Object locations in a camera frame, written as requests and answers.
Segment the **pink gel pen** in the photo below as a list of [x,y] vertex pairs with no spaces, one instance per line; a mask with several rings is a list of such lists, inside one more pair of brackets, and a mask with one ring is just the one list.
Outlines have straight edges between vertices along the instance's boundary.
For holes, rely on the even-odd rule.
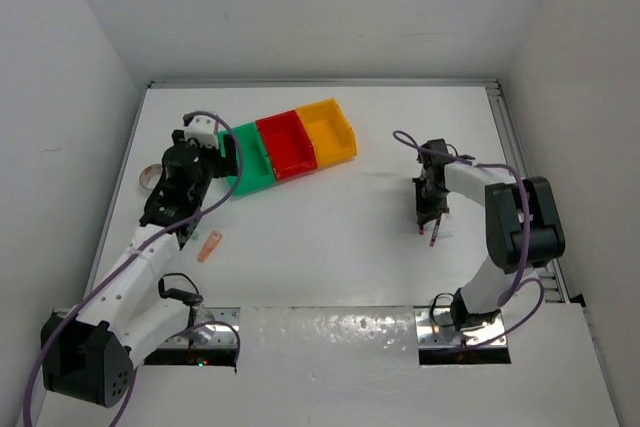
[[436,242],[437,242],[437,238],[439,235],[439,230],[440,230],[440,226],[441,226],[441,222],[438,221],[436,219],[433,229],[432,229],[432,233],[431,233],[431,237],[430,237],[430,241],[429,241],[429,247],[434,247]]

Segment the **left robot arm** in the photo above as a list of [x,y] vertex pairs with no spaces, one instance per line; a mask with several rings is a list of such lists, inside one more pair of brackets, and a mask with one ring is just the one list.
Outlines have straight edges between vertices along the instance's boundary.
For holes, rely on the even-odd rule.
[[66,316],[42,328],[46,390],[112,407],[133,382],[135,369],[167,339],[186,329],[198,294],[159,292],[146,311],[138,306],[186,246],[206,210],[215,178],[238,178],[243,155],[237,136],[198,139],[189,129],[172,134],[162,172],[147,198],[128,247],[107,276]]

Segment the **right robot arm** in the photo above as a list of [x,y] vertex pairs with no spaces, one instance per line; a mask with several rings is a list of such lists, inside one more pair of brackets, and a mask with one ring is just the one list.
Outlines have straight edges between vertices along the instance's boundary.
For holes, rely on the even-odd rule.
[[450,326],[457,331],[493,320],[532,267],[564,254],[566,243],[550,182],[524,178],[513,167],[480,163],[448,152],[442,139],[418,147],[415,187],[420,231],[449,212],[456,193],[484,209],[487,257],[472,279],[453,294]]

